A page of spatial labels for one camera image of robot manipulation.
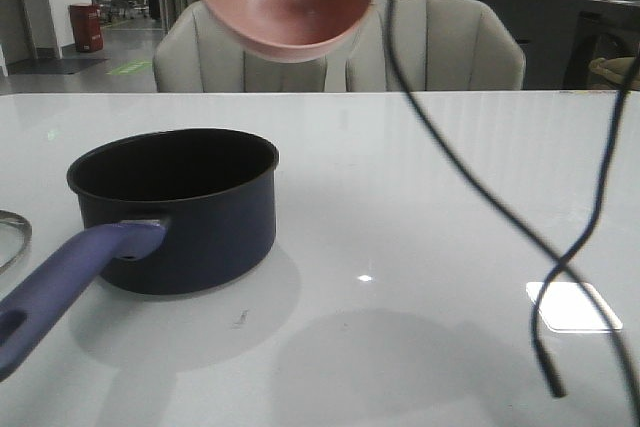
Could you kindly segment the right beige upholstered chair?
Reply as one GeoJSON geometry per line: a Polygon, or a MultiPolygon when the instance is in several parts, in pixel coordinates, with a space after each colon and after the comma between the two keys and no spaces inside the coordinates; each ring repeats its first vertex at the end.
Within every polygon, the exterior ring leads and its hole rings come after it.
{"type": "MultiPolygon", "coordinates": [[[[395,0],[394,46],[413,91],[513,91],[523,86],[523,50],[485,3],[395,0]]],[[[369,14],[345,65],[349,92],[401,89],[385,48],[384,15],[369,14]]]]}

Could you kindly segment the beige upholstered chair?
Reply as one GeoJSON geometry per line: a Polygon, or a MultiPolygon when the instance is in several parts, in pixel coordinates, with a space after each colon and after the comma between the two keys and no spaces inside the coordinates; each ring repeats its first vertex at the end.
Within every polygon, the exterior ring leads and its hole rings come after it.
{"type": "Polygon", "coordinates": [[[327,61],[264,60],[243,50],[198,1],[178,17],[152,61],[160,93],[322,92],[327,61]]]}
{"type": "MultiPolygon", "coordinates": [[[[394,46],[413,91],[513,91],[523,86],[523,50],[485,3],[395,0],[394,46]]],[[[349,92],[401,89],[385,48],[384,15],[369,14],[345,65],[349,92]]]]}

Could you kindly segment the left beige upholstered chair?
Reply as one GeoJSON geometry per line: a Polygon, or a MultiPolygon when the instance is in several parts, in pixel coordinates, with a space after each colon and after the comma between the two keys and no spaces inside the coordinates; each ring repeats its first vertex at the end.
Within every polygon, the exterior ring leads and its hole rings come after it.
{"type": "Polygon", "coordinates": [[[327,61],[264,60],[243,50],[198,1],[178,17],[152,61],[160,93],[322,92],[327,61]]]}

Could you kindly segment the dark blue saucepan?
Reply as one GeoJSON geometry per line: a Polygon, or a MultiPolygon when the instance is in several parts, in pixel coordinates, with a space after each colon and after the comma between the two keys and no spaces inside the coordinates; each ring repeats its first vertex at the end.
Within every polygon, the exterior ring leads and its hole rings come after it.
{"type": "Polygon", "coordinates": [[[216,128],[141,134],[79,157],[67,182],[84,227],[2,300],[2,376],[96,278],[176,295],[252,270],[275,241],[278,162],[268,140],[216,128]]]}

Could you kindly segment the red trash bin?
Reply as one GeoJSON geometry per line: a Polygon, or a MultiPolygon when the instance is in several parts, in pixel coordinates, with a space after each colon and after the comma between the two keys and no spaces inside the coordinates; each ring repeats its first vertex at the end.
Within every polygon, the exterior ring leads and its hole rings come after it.
{"type": "Polygon", "coordinates": [[[77,52],[91,53],[103,49],[100,8],[96,4],[72,4],[69,15],[77,52]]]}

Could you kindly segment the dark floor mat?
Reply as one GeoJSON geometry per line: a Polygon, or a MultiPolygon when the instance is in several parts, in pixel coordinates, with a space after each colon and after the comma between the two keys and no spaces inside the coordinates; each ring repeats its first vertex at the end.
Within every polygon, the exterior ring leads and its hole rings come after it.
{"type": "Polygon", "coordinates": [[[10,64],[9,75],[73,75],[105,62],[105,59],[30,59],[10,64]]]}

